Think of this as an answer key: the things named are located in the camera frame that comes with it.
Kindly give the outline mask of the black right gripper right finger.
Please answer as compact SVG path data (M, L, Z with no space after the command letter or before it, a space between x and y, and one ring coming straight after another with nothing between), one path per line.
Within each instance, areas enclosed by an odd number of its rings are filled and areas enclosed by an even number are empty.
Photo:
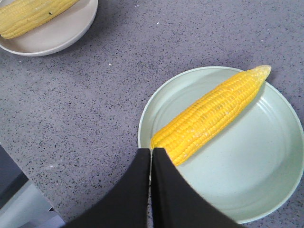
M241 228L205 201L181 176L163 148L152 153L155 228Z

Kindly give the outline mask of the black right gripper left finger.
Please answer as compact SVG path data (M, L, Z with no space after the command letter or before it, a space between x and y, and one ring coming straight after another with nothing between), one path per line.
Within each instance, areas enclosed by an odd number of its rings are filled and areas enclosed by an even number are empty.
M145 228L151 152L138 149L123 177L91 209L66 228Z

